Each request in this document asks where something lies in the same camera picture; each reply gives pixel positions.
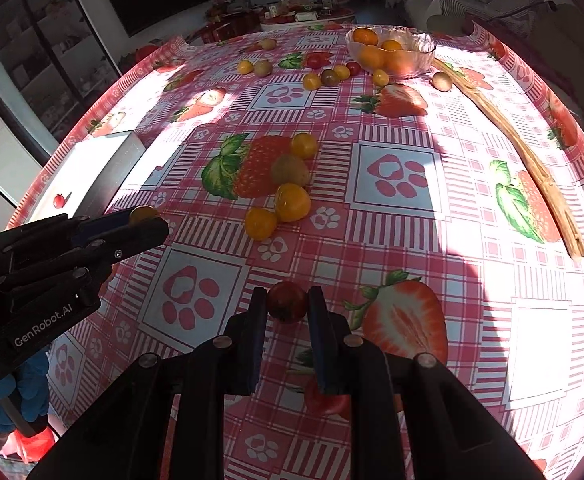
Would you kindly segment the white sofa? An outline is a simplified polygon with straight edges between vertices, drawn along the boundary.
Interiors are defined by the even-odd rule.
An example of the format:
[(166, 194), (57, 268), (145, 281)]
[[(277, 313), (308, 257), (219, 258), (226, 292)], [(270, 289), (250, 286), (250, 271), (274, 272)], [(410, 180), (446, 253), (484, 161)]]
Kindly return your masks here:
[(434, 15), (463, 18), (471, 14), (527, 37), (548, 6), (544, 0), (406, 0), (403, 8), (411, 25), (421, 30), (427, 29), (426, 22)]

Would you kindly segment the red plastic stool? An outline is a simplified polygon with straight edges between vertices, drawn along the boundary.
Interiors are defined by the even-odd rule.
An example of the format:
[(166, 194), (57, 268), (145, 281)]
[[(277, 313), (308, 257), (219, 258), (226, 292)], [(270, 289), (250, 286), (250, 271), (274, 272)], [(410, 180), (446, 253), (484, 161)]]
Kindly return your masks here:
[(146, 46), (139, 47), (139, 49), (136, 50), (134, 54), (135, 62), (140, 63), (143, 60), (143, 58), (146, 58), (147, 56), (155, 52), (157, 49), (158, 46), (156, 46), (156, 44), (147, 44)]

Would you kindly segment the glass fruit bowl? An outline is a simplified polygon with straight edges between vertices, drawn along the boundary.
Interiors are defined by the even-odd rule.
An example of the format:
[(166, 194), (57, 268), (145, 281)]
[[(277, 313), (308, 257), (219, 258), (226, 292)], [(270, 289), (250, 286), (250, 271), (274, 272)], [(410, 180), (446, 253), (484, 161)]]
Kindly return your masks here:
[[(358, 27), (375, 30), (379, 36), (376, 46), (364, 46), (351, 40)], [(426, 73), (435, 56), (435, 39), (426, 32), (403, 26), (367, 25), (350, 29), (345, 35), (351, 59), (364, 70), (373, 73), (380, 68), (394, 79), (412, 79)]]

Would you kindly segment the brown round fruit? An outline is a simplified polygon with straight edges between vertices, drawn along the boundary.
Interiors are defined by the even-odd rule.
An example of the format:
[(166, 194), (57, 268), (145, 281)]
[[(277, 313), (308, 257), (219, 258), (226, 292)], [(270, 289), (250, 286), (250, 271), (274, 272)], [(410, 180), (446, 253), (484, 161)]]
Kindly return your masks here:
[(431, 77), (431, 84), (439, 92), (448, 92), (452, 88), (452, 78), (444, 72), (435, 72)]

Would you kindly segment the strawberry pattern tablecloth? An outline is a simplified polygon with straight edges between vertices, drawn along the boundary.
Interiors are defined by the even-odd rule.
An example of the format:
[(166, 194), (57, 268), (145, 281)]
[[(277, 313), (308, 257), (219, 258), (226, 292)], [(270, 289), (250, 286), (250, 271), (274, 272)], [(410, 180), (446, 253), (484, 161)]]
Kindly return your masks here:
[[(256, 287), (320, 286), (382, 349), (431, 351), (549, 479), (584, 466), (584, 258), (572, 259), (506, 137), (458, 90), (368, 75), (311, 90), (346, 29), (191, 48), (173, 40), (77, 122), (16, 210), (73, 214), (109, 143), (143, 156), (105, 206), (149, 205), (165, 243), (124, 260), (101, 308), (54, 342), (54, 411), (71, 424), (142, 353), (219, 335)], [(436, 57), (476, 84), (538, 156), (584, 240), (584, 133), (512, 50), (475, 29)], [(272, 64), (263, 78), (237, 64)], [(57, 194), (70, 193), (62, 209)]]

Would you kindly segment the green-brown round fruit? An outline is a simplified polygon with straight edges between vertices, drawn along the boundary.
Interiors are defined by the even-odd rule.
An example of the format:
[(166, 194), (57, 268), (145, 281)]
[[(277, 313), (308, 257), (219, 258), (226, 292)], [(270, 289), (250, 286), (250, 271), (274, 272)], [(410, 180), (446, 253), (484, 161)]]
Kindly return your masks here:
[(254, 64), (253, 73), (256, 77), (267, 77), (272, 73), (272, 64), (268, 60), (260, 60)]

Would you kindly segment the yellow cherry tomato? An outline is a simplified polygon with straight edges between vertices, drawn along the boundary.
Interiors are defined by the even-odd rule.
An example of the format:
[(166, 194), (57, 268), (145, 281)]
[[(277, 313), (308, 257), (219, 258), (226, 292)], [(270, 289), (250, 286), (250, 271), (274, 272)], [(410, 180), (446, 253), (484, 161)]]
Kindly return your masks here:
[(389, 84), (388, 73), (386, 73), (385, 70), (381, 70), (380, 68), (373, 70), (372, 82), (379, 88), (386, 87)]
[(253, 70), (254, 65), (249, 60), (242, 60), (239, 62), (239, 64), (237, 64), (237, 73), (239, 73), (240, 75), (250, 74), (252, 73)]

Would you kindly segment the round coffee table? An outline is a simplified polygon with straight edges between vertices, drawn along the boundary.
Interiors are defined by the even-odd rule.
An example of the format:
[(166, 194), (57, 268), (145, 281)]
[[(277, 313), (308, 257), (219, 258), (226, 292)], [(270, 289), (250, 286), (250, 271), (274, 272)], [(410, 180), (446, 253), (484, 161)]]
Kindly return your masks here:
[(314, 11), (287, 12), (272, 16), (269, 11), (259, 17), (260, 29), (263, 32), (290, 28), (309, 28), (311, 30), (327, 29), (333, 24), (354, 23), (355, 11), (347, 6)]

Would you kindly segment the orange kumquat in bowl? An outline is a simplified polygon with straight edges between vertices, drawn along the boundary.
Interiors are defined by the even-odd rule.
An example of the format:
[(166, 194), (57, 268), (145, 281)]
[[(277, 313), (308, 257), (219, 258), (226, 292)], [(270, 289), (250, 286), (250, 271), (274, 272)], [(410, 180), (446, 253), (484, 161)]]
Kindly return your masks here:
[(351, 32), (351, 40), (364, 46), (376, 46), (379, 43), (379, 36), (372, 28), (358, 27)]

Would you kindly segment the dark red cherry tomato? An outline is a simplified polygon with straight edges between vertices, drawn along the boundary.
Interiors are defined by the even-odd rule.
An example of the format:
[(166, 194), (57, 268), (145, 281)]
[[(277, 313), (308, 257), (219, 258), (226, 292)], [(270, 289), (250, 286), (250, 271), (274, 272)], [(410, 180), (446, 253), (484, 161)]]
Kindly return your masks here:
[(307, 294), (293, 282), (278, 282), (267, 293), (267, 311), (280, 323), (297, 323), (307, 312)]

